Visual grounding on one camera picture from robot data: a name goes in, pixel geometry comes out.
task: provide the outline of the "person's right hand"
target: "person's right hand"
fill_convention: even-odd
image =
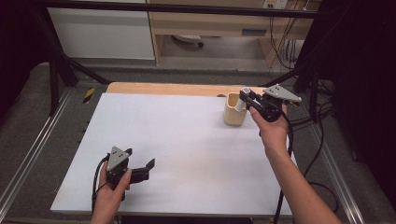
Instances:
[[[286,114],[286,106],[282,105],[282,110]],[[285,119],[280,118],[274,122],[267,122],[253,106],[249,109],[250,115],[260,128],[262,142],[265,146],[265,152],[269,150],[282,150],[286,148],[286,135],[288,133],[288,123]]]

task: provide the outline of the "person's left hand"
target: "person's left hand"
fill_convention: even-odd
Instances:
[[[123,175],[120,183],[113,190],[106,181],[106,167],[107,161],[104,162],[102,170],[100,171],[99,187],[97,193],[96,203],[92,214],[91,223],[113,223],[114,217],[120,207],[122,194],[126,189],[129,189],[129,181],[131,179],[131,170],[128,170]]]

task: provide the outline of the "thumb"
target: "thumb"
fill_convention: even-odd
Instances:
[[[123,192],[129,187],[129,181],[131,180],[131,174],[132,174],[132,171],[130,169],[128,169],[128,171],[125,172],[125,174],[122,176],[117,187],[114,189],[114,192],[116,194],[120,195],[120,197],[122,196]]]

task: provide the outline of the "forearm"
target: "forearm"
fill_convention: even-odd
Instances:
[[[267,157],[297,223],[340,223],[315,193],[286,150],[266,150]]]

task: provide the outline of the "yellow and black tape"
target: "yellow and black tape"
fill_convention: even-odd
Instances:
[[[83,104],[89,103],[94,92],[95,92],[95,88],[90,88],[87,91],[87,94],[85,94],[84,101],[82,103]]]

